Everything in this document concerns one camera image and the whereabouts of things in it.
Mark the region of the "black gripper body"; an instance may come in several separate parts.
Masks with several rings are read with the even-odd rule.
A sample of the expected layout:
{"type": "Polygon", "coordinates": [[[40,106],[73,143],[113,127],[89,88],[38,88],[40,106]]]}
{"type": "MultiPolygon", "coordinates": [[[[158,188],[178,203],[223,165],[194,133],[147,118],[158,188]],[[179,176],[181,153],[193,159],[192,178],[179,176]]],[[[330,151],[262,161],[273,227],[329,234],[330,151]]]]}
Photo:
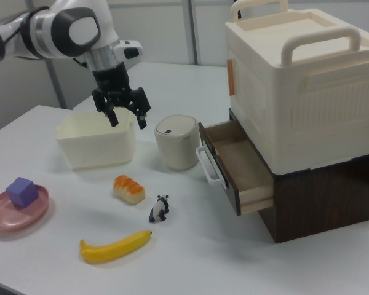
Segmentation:
{"type": "Polygon", "coordinates": [[[92,73],[97,83],[97,88],[92,91],[95,104],[104,104],[104,98],[111,99],[113,104],[130,102],[131,88],[124,62],[113,68],[92,73]]]}

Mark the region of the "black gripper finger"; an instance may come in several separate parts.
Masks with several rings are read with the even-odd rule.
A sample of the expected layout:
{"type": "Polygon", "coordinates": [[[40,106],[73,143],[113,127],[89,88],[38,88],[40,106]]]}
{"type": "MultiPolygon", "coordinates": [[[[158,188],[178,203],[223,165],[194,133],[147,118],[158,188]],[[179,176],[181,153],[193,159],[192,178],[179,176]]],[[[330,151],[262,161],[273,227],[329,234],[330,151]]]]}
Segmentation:
{"type": "Polygon", "coordinates": [[[96,88],[92,91],[93,100],[98,112],[102,112],[109,120],[112,127],[118,125],[118,120],[114,112],[114,104],[107,92],[96,88]]]}
{"type": "Polygon", "coordinates": [[[141,130],[147,126],[146,117],[151,106],[142,87],[125,92],[124,107],[135,115],[141,130]]]}

